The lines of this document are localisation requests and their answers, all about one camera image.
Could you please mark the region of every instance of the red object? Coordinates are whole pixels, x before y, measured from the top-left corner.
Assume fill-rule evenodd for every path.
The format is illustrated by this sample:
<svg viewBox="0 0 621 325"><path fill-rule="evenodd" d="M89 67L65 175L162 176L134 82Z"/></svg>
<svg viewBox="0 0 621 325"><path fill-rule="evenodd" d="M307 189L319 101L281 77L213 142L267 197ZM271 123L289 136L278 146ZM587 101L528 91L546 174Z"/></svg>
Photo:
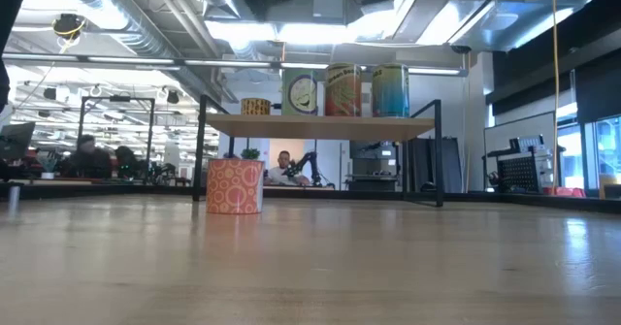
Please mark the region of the red object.
<svg viewBox="0 0 621 325"><path fill-rule="evenodd" d="M546 195L552 195L552 188L545 187L543 189L543 193ZM580 188L566 188L566 187L556 187L556 196L565 196L565 197L574 197L574 198L586 198L584 194L584 190Z"/></svg>
<svg viewBox="0 0 621 325"><path fill-rule="evenodd" d="M207 213L260 213L262 204L262 161L210 161L207 176Z"/></svg>

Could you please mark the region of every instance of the cylindrical container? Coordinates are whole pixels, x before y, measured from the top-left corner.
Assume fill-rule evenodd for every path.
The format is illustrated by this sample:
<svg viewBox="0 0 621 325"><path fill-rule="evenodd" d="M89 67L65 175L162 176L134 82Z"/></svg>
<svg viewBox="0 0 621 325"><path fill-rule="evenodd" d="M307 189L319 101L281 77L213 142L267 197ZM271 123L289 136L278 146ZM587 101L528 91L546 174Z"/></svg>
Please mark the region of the cylindrical container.
<svg viewBox="0 0 621 325"><path fill-rule="evenodd" d="M282 75L282 114L317 115L317 78L311 69L287 69Z"/></svg>
<svg viewBox="0 0 621 325"><path fill-rule="evenodd" d="M326 70L326 116L360 116L362 79L360 66L336 63Z"/></svg>
<svg viewBox="0 0 621 325"><path fill-rule="evenodd" d="M242 115L269 115L272 103L263 98L243 98Z"/></svg>
<svg viewBox="0 0 621 325"><path fill-rule="evenodd" d="M260 213L263 161L214 159L207 175L207 213Z"/></svg>
<svg viewBox="0 0 621 325"><path fill-rule="evenodd" d="M382 64L373 72L373 116L409 117L409 72L403 64Z"/></svg>

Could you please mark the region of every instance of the clock graphic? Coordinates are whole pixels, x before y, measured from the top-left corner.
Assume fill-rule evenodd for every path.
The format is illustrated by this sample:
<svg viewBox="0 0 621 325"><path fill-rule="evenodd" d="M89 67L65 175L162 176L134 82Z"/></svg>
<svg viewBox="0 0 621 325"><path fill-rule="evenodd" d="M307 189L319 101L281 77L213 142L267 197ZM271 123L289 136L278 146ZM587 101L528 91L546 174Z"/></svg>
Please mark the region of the clock graphic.
<svg viewBox="0 0 621 325"><path fill-rule="evenodd" d="M297 77L287 91L289 105L301 114L317 114L317 81L310 75Z"/></svg>

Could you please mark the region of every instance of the man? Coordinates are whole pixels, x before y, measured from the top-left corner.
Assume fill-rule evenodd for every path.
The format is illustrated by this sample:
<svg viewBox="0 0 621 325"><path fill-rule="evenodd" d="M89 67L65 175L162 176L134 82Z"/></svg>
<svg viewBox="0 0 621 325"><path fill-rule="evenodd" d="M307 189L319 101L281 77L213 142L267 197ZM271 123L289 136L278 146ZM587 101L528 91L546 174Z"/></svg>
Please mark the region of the man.
<svg viewBox="0 0 621 325"><path fill-rule="evenodd" d="M268 171L268 178L266 184L280 184L280 185L310 185L311 182L306 177L299 175L293 178L289 178L282 173L289 166L291 155L288 151L283 150L278 155L278 166Z"/></svg>
<svg viewBox="0 0 621 325"><path fill-rule="evenodd" d="M84 135L78 139L78 151L69 159L72 174L87 179L109 179L113 174L110 155L95 146L95 138Z"/></svg>

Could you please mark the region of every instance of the computer monitor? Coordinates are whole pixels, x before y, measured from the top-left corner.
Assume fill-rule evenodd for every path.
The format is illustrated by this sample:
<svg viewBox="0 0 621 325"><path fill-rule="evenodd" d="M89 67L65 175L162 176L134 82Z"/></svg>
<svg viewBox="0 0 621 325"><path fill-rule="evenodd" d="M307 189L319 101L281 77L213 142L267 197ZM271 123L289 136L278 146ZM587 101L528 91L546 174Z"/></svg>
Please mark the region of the computer monitor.
<svg viewBox="0 0 621 325"><path fill-rule="evenodd" d="M21 159L26 156L34 131L34 122L3 126L0 131L0 158Z"/></svg>

